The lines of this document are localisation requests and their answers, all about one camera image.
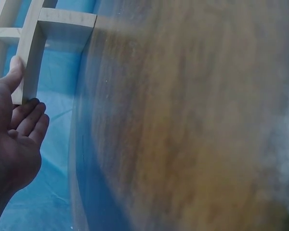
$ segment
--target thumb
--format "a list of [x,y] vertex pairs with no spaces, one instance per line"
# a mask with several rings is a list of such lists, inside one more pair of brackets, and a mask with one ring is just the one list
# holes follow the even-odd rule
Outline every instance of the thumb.
[[0,79],[0,83],[5,84],[12,94],[21,83],[21,80],[23,78],[23,71],[23,62],[19,57],[14,56],[11,59],[9,73],[5,77]]

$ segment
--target wooden surface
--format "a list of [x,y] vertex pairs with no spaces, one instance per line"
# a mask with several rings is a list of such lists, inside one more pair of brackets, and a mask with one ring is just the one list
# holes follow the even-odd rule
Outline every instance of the wooden surface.
[[43,8],[39,25],[47,37],[49,50],[82,52],[95,24],[96,15],[59,9]]
[[85,54],[79,230],[289,231],[289,1],[102,0]]
[[18,45],[22,28],[14,27],[1,27],[0,28],[0,40],[5,44]]

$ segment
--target finger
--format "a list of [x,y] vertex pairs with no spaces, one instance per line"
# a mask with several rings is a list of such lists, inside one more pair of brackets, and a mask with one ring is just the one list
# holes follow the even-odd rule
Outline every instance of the finger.
[[42,145],[48,126],[49,117],[48,115],[43,114],[29,135],[29,138],[32,139],[39,147]]
[[20,123],[34,110],[38,104],[38,99],[32,99],[26,104],[16,107],[13,110],[10,129],[17,129]]
[[16,130],[9,130],[8,131],[8,134],[9,136],[13,139],[13,140],[16,140],[16,138],[18,137],[18,131]]
[[44,103],[39,103],[18,126],[17,131],[19,134],[22,136],[28,136],[45,111],[46,105]]
[[14,56],[11,59],[9,73],[6,77],[0,79],[0,83],[5,84],[12,94],[21,83],[23,78],[23,71],[24,65],[21,59],[17,56]]

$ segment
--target wooden grid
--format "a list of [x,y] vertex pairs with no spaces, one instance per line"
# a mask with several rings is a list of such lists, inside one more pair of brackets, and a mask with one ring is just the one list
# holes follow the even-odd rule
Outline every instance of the wooden grid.
[[9,45],[18,45],[24,61],[24,79],[13,93],[14,104],[36,97],[45,47],[57,51],[82,52],[96,21],[96,15],[55,9],[57,0],[32,0],[24,26],[14,28],[22,0],[0,0],[0,77]]

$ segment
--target blue plastic sheet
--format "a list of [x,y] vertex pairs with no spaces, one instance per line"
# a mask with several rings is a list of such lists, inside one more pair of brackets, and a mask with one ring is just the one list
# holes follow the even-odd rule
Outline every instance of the blue plastic sheet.
[[[15,27],[22,27],[31,0],[23,0]],[[93,0],[58,0],[57,8],[92,13]],[[16,47],[8,51],[8,61]],[[80,54],[45,51],[38,98],[51,118],[41,148],[42,168],[27,188],[18,192],[0,219],[0,231],[73,230],[68,180],[68,147]]]

